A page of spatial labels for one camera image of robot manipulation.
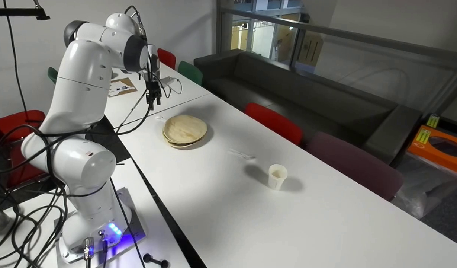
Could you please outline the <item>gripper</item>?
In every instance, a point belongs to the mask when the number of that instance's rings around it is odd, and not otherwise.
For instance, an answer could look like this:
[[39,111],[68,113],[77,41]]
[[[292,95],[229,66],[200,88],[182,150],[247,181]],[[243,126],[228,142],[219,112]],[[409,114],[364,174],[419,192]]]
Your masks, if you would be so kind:
[[147,94],[146,94],[146,102],[148,105],[148,110],[153,111],[154,110],[154,97],[155,96],[155,101],[157,105],[161,105],[161,85],[158,80],[150,80],[146,81],[146,88],[147,88]]

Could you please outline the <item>white table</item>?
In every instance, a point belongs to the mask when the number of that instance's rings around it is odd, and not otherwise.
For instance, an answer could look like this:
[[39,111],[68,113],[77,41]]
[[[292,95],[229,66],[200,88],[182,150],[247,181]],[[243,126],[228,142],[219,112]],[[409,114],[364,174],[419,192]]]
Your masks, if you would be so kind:
[[[113,71],[118,74],[116,79],[128,78],[137,89],[136,92],[125,93],[107,99],[105,116],[114,128],[121,127],[120,131],[123,132],[128,129],[131,123],[142,120],[147,112],[147,103],[144,94],[146,88],[144,80],[137,73],[124,74],[117,68],[114,68]],[[150,111],[149,115],[162,112],[165,109],[194,100],[209,93],[203,87],[163,63],[160,65],[159,71],[161,78],[172,77],[175,78],[175,81],[169,86],[164,86],[161,104],[155,104],[155,109]]]

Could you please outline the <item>brown cardboard sheet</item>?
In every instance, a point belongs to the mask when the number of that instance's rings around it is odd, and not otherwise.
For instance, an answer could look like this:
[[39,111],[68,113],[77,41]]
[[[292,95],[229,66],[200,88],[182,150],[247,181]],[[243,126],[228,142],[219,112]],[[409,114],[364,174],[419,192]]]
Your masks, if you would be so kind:
[[130,78],[122,78],[122,79],[116,79],[111,82],[110,84],[110,90],[108,92],[108,97],[116,97],[128,93],[134,93],[137,92],[137,88],[135,85],[132,83]]

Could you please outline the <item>wooden plate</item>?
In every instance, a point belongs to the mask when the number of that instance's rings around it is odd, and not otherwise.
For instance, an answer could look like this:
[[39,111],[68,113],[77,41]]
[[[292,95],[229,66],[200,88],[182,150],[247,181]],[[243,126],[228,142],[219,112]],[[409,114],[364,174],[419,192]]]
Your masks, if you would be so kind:
[[208,131],[208,125],[201,119],[187,114],[169,118],[162,128],[165,139],[171,144],[185,146],[201,140]]
[[203,140],[208,129],[180,129],[164,128],[162,136],[165,142],[173,148],[186,148],[195,145]]

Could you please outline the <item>red chair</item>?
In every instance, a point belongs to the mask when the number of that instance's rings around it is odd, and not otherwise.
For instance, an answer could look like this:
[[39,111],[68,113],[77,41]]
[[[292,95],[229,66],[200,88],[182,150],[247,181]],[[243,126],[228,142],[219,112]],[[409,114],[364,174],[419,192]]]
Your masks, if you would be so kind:
[[254,102],[247,104],[245,114],[291,143],[301,144],[302,129],[281,114]]
[[161,63],[172,68],[173,70],[176,70],[176,56],[173,53],[162,48],[158,48],[157,54]]
[[[45,114],[39,110],[18,112],[2,117],[0,118],[0,140],[8,132],[22,124],[38,128],[44,119]],[[11,169],[25,160],[21,153],[21,143],[31,132],[31,129],[21,128],[4,140],[0,146],[0,169]],[[46,175],[44,171],[35,168],[30,163],[26,163],[10,173],[0,174],[0,182],[4,188],[13,190],[43,179]]]

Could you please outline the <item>white plastic spoon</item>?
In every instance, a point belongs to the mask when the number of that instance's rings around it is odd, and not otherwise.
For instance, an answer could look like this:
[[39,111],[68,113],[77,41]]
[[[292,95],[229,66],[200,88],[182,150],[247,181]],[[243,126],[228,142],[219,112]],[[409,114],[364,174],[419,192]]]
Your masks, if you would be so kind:
[[235,155],[237,157],[240,157],[242,159],[245,159],[247,161],[256,159],[255,156],[247,155],[247,154],[241,153],[240,151],[236,151],[236,150],[233,150],[233,149],[228,149],[228,153],[233,154],[233,155]]

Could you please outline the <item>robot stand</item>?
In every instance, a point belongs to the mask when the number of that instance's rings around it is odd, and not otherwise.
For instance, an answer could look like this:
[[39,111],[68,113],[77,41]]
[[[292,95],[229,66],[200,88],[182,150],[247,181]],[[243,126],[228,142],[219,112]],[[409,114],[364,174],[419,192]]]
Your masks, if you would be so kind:
[[[128,190],[134,203],[135,212],[138,215],[141,226],[144,230],[144,237],[138,241],[141,255],[151,254],[155,259],[165,259],[170,263],[169,268],[190,268],[186,258],[162,214],[160,213],[155,200],[152,198],[147,185],[145,184],[140,172],[135,166],[134,161],[129,158],[116,166],[112,176],[116,190]],[[41,194],[28,201],[23,202],[19,208],[25,213],[32,212],[44,205],[48,205],[52,199],[50,194]],[[37,257],[43,249],[45,242],[54,230],[55,221],[60,216],[60,210],[51,209],[48,216],[42,222],[40,229],[26,246],[24,253],[28,254],[32,260]],[[16,231],[15,241],[21,245],[28,232],[33,228],[32,222],[25,221]],[[0,235],[0,241],[6,232]],[[123,241],[117,246],[110,248],[107,254],[108,261],[106,268],[142,268],[138,253],[133,246],[133,240],[128,234],[124,234]],[[11,237],[0,247],[0,258],[14,250]],[[50,251],[42,255],[43,260],[39,261],[41,268],[84,268],[83,260],[73,264],[64,263],[60,258],[59,247],[49,246]],[[13,268],[19,259],[19,254],[15,253],[8,258],[0,260],[0,268]]]

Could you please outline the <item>white paper cup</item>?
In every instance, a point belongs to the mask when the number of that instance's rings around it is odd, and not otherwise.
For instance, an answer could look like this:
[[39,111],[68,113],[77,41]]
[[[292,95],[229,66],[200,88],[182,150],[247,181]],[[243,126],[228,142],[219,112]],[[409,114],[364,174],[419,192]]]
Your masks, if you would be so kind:
[[283,165],[271,165],[268,170],[268,186],[273,190],[279,190],[287,176],[288,171]]

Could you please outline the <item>dark grey sofa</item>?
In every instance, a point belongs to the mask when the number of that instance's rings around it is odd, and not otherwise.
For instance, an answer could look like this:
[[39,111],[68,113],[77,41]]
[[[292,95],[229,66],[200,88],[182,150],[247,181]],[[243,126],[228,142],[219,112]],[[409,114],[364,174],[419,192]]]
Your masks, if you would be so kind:
[[194,66],[203,73],[202,86],[236,109],[257,103],[300,127],[304,143],[324,132],[390,165],[405,152],[422,116],[417,109],[240,49],[197,58]]

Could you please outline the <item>black knob screw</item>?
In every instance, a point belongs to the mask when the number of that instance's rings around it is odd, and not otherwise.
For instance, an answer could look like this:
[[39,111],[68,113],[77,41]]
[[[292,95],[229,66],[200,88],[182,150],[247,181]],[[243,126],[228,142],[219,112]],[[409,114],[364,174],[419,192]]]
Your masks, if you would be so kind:
[[160,268],[169,268],[169,266],[170,266],[170,263],[167,260],[165,260],[165,259],[161,259],[161,260],[155,259],[151,254],[144,254],[143,255],[143,261],[145,263],[154,263],[154,264],[158,265]]

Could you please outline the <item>silver metal plug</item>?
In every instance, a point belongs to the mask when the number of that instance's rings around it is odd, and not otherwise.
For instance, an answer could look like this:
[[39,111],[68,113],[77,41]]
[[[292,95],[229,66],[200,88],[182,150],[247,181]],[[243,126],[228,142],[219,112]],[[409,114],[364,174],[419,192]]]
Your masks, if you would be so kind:
[[85,261],[84,268],[92,268],[92,259],[94,257],[94,239],[87,237],[83,242],[83,259]]

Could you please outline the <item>purple chair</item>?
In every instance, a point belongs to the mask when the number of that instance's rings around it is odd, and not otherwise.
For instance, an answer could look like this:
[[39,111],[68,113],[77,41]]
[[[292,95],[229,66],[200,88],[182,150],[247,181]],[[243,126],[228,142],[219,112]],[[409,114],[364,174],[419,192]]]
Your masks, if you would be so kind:
[[391,202],[403,184],[401,173],[362,149],[324,132],[307,142],[308,153],[384,200]]

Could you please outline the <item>glass partition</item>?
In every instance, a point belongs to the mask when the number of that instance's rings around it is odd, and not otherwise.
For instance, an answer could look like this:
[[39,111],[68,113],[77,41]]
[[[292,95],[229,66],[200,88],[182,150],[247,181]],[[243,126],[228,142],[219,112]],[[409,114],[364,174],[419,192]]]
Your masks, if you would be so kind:
[[[251,0],[218,0],[241,9]],[[254,0],[242,10],[301,7],[306,22],[457,53],[457,0]],[[442,60],[321,35],[321,77],[457,121],[457,59]]]

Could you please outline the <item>orange box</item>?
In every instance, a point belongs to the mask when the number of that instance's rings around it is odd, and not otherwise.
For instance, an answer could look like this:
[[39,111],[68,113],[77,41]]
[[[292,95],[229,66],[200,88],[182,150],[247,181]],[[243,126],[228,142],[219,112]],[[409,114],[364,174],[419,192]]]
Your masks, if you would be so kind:
[[457,173],[457,124],[421,125],[407,151]]

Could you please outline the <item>bin with clear bag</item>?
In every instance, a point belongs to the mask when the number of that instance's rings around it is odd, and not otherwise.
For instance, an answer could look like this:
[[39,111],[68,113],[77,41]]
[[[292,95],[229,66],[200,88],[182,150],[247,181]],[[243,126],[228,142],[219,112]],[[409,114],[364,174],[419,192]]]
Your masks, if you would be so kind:
[[391,201],[393,205],[416,219],[429,212],[457,190],[457,176],[418,159],[405,156],[396,167],[403,185]]

